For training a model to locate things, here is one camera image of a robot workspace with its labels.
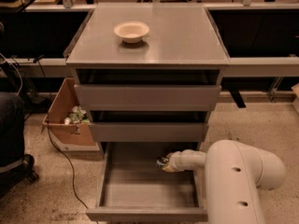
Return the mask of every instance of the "concrete floor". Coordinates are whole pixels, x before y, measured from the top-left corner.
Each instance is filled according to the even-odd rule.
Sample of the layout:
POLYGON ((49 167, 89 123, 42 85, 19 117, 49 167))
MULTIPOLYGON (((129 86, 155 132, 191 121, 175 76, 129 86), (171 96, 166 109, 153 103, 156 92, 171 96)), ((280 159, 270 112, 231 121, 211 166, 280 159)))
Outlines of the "concrete floor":
MULTIPOLYGON (((234 102, 218 103, 203 149, 218 140, 232 139, 277 154, 287 166, 287 180, 280 189, 259 191, 263 213, 267 223, 299 223, 299 114, 290 102, 256 101, 246 100, 247 108, 242 109, 234 102)), ((85 207, 74 196, 68 160, 52 146, 47 130, 42 130, 44 117, 32 115, 24 132, 26 152, 35 156, 40 180, 34 184, 23 180, 0 200, 0 223, 91 223, 85 207)), ((79 198, 88 207, 95 207, 100 155, 67 155, 75 167, 79 198)))

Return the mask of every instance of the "white robotic arm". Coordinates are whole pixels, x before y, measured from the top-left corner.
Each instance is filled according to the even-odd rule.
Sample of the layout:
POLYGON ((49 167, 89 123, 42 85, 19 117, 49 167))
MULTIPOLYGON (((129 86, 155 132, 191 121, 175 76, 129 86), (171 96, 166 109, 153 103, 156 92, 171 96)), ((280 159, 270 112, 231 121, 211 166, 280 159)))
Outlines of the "white robotic arm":
POLYGON ((257 189, 277 189, 286 178, 278 156, 231 140, 216 142, 207 154, 185 150, 166 160, 167 172, 205 167, 209 224, 264 224, 257 189))

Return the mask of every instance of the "drawer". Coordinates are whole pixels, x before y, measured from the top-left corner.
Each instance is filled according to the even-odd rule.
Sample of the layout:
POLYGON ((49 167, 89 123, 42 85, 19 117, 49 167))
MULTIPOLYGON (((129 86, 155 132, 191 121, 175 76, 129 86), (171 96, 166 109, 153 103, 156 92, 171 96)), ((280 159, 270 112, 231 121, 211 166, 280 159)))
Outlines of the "drawer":
POLYGON ((91 123, 95 142, 202 142, 205 123, 103 122, 91 123))
POLYGON ((207 221, 201 204, 200 177, 195 172, 167 173, 157 157, 191 144, 108 143, 92 221, 207 221))
POLYGON ((221 86, 76 85, 88 110, 213 110, 221 86))

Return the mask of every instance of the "bowl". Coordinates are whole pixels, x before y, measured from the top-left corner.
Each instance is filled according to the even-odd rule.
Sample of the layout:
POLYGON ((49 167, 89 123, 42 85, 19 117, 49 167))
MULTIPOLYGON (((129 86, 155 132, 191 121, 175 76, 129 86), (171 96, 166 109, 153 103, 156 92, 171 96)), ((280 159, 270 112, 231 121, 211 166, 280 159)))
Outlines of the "bowl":
POLYGON ((114 27, 114 33, 126 43, 137 43, 150 31, 147 24, 140 21, 128 21, 114 27))

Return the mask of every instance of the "person's leg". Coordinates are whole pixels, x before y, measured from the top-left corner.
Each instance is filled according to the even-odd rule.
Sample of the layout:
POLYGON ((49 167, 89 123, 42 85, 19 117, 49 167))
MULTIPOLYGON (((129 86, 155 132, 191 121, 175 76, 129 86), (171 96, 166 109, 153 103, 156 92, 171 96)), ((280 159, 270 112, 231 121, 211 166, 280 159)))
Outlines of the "person's leg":
POLYGON ((0 167, 24 156, 24 106, 20 97, 0 92, 0 167))

